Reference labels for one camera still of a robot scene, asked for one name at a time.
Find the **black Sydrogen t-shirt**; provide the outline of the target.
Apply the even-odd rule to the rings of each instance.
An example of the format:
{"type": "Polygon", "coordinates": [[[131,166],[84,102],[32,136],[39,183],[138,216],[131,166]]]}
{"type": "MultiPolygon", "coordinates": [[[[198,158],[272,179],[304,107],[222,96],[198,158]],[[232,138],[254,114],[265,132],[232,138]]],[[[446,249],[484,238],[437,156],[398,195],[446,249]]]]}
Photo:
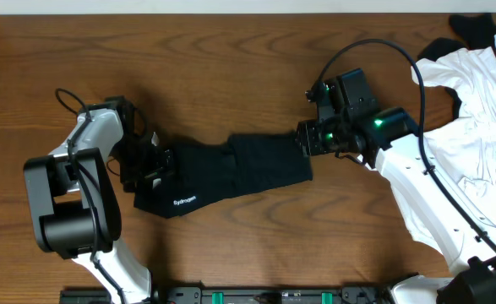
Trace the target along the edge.
{"type": "Polygon", "coordinates": [[[295,133],[233,134],[223,144],[176,142],[159,183],[141,182],[134,207],[169,219],[226,198],[311,181],[295,133]]]}

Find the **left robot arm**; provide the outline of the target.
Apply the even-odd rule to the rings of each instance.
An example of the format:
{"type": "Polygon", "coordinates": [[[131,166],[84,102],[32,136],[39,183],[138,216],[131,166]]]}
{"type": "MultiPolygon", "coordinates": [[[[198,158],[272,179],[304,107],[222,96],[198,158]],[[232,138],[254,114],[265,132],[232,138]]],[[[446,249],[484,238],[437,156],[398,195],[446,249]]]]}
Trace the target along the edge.
{"type": "Polygon", "coordinates": [[[155,134],[137,132],[139,109],[122,96],[82,105],[76,125],[48,155],[24,164],[35,240],[88,270],[100,289],[62,290],[61,303],[156,303],[151,272],[121,238],[122,218],[109,178],[117,160],[124,191],[152,191],[171,170],[172,157],[155,134]]]}

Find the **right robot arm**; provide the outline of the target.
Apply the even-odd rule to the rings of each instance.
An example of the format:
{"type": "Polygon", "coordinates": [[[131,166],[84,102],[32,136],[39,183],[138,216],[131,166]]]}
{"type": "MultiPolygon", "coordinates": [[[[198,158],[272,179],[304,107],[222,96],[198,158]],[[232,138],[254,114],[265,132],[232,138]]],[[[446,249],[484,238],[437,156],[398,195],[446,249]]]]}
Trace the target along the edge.
{"type": "Polygon", "coordinates": [[[496,303],[496,225],[453,183],[401,108],[349,117],[328,110],[297,125],[309,156],[333,153],[377,171],[444,256],[449,278],[414,275],[386,287],[389,303],[496,303]]]}

